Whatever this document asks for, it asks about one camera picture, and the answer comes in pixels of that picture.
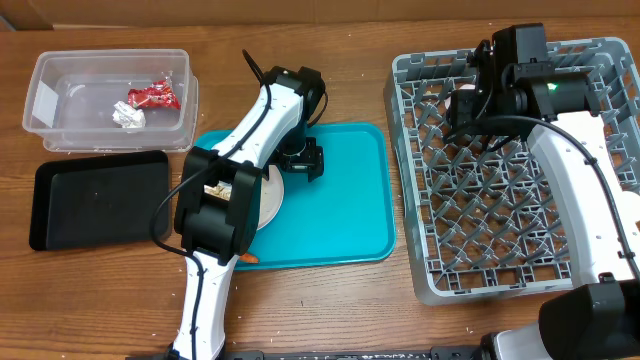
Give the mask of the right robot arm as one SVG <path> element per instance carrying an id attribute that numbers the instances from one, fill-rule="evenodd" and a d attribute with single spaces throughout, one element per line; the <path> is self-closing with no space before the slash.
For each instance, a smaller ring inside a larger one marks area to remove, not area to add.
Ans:
<path id="1" fill-rule="evenodd" d="M 596 90 L 560 72 L 544 27 L 495 32 L 470 55 L 473 89 L 452 93 L 446 142 L 484 137 L 484 149 L 526 142 L 541 166 L 567 239 L 573 287 L 535 323 L 484 336 L 482 359 L 618 359 L 639 352 L 639 197 L 624 190 L 606 146 Z"/>

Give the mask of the small foil ball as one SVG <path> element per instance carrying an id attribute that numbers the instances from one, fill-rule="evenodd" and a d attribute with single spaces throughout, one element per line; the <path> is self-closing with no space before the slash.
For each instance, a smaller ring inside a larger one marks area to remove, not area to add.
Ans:
<path id="1" fill-rule="evenodd" d="M 113 121 L 122 128 L 144 128 L 146 118 L 141 109 L 135 109 L 128 103 L 119 101 L 114 105 Z"/>

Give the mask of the orange carrot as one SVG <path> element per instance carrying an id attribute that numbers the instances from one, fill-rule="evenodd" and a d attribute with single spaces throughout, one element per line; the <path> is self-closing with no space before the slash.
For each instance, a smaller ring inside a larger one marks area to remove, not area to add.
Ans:
<path id="1" fill-rule="evenodd" d="M 258 264 L 260 262 L 260 260 L 256 256 L 249 253 L 241 255 L 239 257 L 239 260 L 249 264 Z"/>

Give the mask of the white dinner plate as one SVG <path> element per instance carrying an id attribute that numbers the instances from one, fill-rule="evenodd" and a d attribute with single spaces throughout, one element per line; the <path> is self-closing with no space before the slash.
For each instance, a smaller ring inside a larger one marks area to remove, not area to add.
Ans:
<path id="1" fill-rule="evenodd" d="M 269 179 L 262 179 L 259 222 L 257 229 L 264 228 L 277 215 L 284 200 L 284 181 L 275 165 L 268 167 Z"/>

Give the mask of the white cup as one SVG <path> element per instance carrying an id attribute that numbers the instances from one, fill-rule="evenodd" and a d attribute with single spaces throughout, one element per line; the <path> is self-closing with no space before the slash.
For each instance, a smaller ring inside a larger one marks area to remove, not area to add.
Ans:
<path id="1" fill-rule="evenodd" d="M 616 200 L 618 211 L 625 222 L 639 222 L 640 196 L 632 191 L 622 191 Z"/>

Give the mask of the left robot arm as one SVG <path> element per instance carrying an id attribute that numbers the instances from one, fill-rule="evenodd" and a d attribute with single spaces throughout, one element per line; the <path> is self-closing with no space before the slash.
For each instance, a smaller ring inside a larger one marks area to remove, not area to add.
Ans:
<path id="1" fill-rule="evenodd" d="M 257 74 L 260 94 L 238 126 L 211 149 L 195 147 L 176 187 L 174 229 L 182 237 L 187 285 L 169 359 L 218 359 L 234 267 L 258 230 L 262 182 L 271 165 L 315 180 L 324 154 L 307 130 L 324 112 L 320 72 L 275 66 Z"/>

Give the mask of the red snack wrapper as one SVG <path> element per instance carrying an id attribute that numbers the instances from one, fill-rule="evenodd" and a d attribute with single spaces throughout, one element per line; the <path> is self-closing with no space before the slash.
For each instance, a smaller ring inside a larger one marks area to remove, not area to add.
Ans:
<path id="1" fill-rule="evenodd" d="M 130 89 L 127 100 L 134 109 L 181 109 L 169 76 L 153 82 L 144 89 Z"/>

